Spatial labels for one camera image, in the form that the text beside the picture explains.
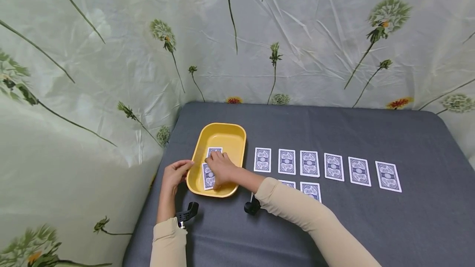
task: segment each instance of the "right hand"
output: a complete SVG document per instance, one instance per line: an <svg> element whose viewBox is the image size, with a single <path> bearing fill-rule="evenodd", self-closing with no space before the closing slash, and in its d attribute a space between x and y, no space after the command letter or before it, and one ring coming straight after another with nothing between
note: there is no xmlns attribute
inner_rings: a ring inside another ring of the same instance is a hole
<svg viewBox="0 0 475 267"><path fill-rule="evenodd" d="M224 184L232 182L232 174L238 168L229 160L228 154L212 151L209 158L205 159L211 171L214 173L213 189L219 189Z"/></svg>

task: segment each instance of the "hand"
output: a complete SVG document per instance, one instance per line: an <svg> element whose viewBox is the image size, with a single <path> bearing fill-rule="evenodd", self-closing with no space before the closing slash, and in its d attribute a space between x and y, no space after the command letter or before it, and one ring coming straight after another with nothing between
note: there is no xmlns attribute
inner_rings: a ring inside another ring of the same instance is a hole
<svg viewBox="0 0 475 267"><path fill-rule="evenodd" d="M193 164L194 162L191 160L181 160L165 167L160 195L171 194L174 197L177 193L178 184L186 181L188 170Z"/></svg>
<svg viewBox="0 0 475 267"><path fill-rule="evenodd" d="M238 167L229 160L228 154L212 151L211 156L206 158L205 162L214 173L213 189L219 189L222 185L232 182L232 175Z"/></svg>

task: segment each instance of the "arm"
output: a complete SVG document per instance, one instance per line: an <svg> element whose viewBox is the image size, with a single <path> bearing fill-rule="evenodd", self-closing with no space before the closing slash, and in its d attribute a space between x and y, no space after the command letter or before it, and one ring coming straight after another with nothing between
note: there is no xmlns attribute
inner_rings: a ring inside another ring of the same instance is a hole
<svg viewBox="0 0 475 267"><path fill-rule="evenodd" d="M309 233L330 267L381 266L325 205L273 178L238 168L226 153L206 159L215 174L215 188L234 182L256 195L269 213Z"/></svg>
<svg viewBox="0 0 475 267"><path fill-rule="evenodd" d="M163 171L162 189L153 227L150 267L186 267L187 231L178 227L175 217L175 195L178 184L186 179L193 166L189 160L175 162Z"/></svg>

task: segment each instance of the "playing card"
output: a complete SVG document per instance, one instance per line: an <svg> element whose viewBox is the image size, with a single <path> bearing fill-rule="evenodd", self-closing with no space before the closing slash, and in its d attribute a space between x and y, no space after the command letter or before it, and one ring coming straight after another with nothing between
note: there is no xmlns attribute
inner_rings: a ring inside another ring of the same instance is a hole
<svg viewBox="0 0 475 267"><path fill-rule="evenodd" d="M270 172L272 150L270 148L256 147L256 154L254 155L254 171Z"/></svg>
<svg viewBox="0 0 475 267"><path fill-rule="evenodd" d="M213 173L213 171L211 171L208 164L206 164L206 163L201 164L201 167L203 169L203 186L204 186L204 189L205 189L205 191L207 189L212 189L213 186L214 186L214 181L215 181L214 173Z"/></svg>
<svg viewBox="0 0 475 267"><path fill-rule="evenodd" d="M341 156L325 153L325 177L340 182L345 181L343 158Z"/></svg>
<svg viewBox="0 0 475 267"><path fill-rule="evenodd" d="M402 193L396 165L378 161L375 161L375 163L376 172L378 173L379 188Z"/></svg>
<svg viewBox="0 0 475 267"><path fill-rule="evenodd" d="M322 195L320 194L320 184L314 182L300 182L300 191L305 195L309 195L315 200L322 202Z"/></svg>
<svg viewBox="0 0 475 267"><path fill-rule="evenodd" d="M300 175L320 177L320 167L318 166L318 152L300 151Z"/></svg>
<svg viewBox="0 0 475 267"><path fill-rule="evenodd" d="M368 161L363 158L348 157L348 166L350 171L350 182L363 186L371 186L369 177Z"/></svg>
<svg viewBox="0 0 475 267"><path fill-rule="evenodd" d="M212 151L219 151L219 152L223 152L223 148L222 147L209 147L208 148L208 151L207 151L207 158L209 158L211 156L211 152Z"/></svg>
<svg viewBox="0 0 475 267"><path fill-rule="evenodd" d="M296 151L279 149L279 173L296 175Z"/></svg>
<svg viewBox="0 0 475 267"><path fill-rule="evenodd" d="M296 182L289 182L288 180L279 180L279 181L292 189L296 188Z"/></svg>

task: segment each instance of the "left hand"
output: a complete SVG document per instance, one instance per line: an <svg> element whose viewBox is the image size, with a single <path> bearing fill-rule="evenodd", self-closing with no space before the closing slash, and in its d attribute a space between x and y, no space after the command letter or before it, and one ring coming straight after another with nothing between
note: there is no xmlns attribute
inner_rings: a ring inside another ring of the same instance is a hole
<svg viewBox="0 0 475 267"><path fill-rule="evenodd" d="M191 160L180 160L165 167L160 195L172 194L172 196L175 196L178 184L186 181L188 170L193 164L194 162Z"/></svg>

